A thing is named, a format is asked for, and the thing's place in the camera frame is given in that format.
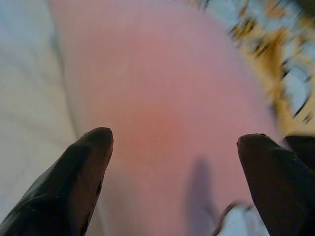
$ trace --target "white fabric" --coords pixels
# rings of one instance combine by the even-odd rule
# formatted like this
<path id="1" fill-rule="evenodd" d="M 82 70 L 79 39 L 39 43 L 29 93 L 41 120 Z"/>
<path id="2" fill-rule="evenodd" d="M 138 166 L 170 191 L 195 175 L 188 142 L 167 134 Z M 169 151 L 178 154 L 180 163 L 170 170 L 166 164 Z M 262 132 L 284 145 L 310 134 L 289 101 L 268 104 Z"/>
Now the white fabric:
<path id="1" fill-rule="evenodd" d="M 0 0 L 0 222 L 74 141 L 42 0 Z"/>
<path id="2" fill-rule="evenodd" d="M 239 204 L 231 209 L 221 222 L 217 236 L 269 236 L 257 209 Z"/>

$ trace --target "bed sheet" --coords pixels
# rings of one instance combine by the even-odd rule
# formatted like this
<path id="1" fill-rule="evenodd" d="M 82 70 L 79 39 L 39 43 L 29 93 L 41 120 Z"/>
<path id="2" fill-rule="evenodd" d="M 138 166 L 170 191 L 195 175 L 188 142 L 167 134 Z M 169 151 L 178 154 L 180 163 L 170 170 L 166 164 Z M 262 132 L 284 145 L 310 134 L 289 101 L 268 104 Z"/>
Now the bed sheet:
<path id="1" fill-rule="evenodd" d="M 75 139 L 43 0 L 0 0 L 0 222 Z"/>

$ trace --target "patterned fabric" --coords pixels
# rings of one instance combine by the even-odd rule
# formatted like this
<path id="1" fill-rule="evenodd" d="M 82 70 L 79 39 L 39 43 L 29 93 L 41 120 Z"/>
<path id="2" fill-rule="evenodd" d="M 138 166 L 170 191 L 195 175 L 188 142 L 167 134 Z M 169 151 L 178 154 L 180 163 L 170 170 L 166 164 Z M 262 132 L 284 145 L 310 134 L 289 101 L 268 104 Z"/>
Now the patterned fabric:
<path id="1" fill-rule="evenodd" d="M 290 0 L 209 0 L 251 66 L 284 135 L 315 132 L 315 23 Z"/>

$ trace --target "white sheet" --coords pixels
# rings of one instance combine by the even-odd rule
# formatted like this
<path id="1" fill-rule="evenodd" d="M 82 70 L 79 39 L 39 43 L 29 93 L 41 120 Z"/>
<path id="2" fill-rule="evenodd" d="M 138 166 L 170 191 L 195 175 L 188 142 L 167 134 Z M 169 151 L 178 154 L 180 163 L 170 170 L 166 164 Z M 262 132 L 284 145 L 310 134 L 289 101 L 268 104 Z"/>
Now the white sheet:
<path id="1" fill-rule="evenodd" d="M 42 0 L 0 0 L 0 222 L 74 141 Z"/>

